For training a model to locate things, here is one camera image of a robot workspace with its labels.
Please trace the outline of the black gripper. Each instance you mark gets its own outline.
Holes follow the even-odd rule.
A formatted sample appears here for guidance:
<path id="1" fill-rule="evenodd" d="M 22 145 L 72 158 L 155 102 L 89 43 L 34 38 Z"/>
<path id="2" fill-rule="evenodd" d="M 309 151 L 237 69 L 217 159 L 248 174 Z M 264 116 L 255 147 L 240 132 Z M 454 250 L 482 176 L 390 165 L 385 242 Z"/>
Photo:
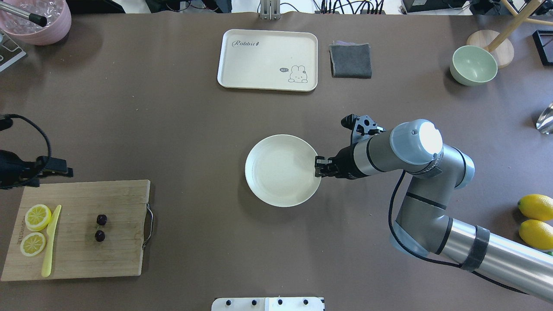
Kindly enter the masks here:
<path id="1" fill-rule="evenodd" d="M 386 130 L 368 115 L 349 114 L 340 124 L 351 131 L 351 144 L 329 159 L 316 157 L 315 176 L 354 180 L 381 173 L 369 159 L 368 147 L 373 136 Z"/>

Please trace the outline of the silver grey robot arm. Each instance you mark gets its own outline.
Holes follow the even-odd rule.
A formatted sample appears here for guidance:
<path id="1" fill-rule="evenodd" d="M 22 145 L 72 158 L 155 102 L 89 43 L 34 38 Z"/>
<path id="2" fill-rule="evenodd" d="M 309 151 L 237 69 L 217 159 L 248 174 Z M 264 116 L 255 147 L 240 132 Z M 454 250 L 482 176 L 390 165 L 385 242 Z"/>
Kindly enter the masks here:
<path id="1" fill-rule="evenodd" d="M 510 291 L 552 301 L 552 257 L 446 215 L 455 189 L 468 185 L 474 162 L 444 144 L 425 119 L 385 130 L 367 115 L 341 122 L 351 144 L 334 157 L 316 156 L 316 177 L 364 178 L 401 170 L 412 176 L 395 220 L 388 226 L 399 248 L 430 263 L 465 270 Z"/>

